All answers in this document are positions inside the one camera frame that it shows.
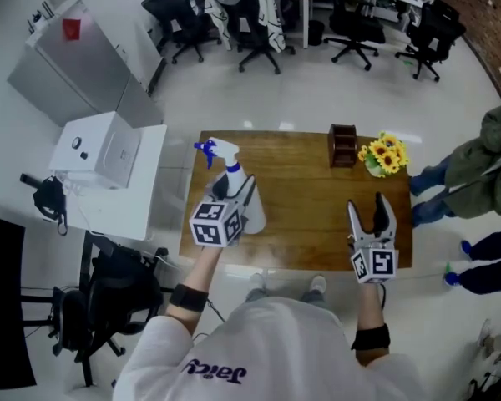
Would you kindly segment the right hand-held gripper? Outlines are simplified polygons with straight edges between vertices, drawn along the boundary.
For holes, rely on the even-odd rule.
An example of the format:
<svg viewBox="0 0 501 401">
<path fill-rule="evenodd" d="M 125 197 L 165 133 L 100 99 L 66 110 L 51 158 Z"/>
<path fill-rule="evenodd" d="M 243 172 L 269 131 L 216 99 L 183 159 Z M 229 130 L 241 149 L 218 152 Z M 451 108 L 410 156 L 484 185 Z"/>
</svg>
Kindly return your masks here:
<svg viewBox="0 0 501 401">
<path fill-rule="evenodd" d="M 375 196 L 376 210 L 373 215 L 374 235 L 395 235 L 397 219 L 388 199 L 381 192 Z M 367 234 L 362 226 L 356 205 L 347 202 L 347 217 L 351 227 L 348 237 L 351 264 L 357 282 L 379 284 L 397 275 L 397 250 L 392 236 L 375 237 Z"/>
</svg>

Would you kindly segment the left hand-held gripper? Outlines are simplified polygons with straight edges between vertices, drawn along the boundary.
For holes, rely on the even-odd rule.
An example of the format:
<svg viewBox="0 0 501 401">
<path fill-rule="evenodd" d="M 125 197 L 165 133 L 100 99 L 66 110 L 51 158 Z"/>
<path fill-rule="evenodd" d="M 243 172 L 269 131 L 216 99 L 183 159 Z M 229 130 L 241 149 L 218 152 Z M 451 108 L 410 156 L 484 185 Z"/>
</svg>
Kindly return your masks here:
<svg viewBox="0 0 501 401">
<path fill-rule="evenodd" d="M 197 246 L 228 247 L 238 242 L 248 219 L 244 216 L 256 189 L 256 177 L 249 175 L 238 191 L 237 200 L 224 201 L 228 196 L 229 180 L 219 174 L 212 184 L 212 195 L 199 202 L 189 218 L 191 235 Z"/>
</svg>

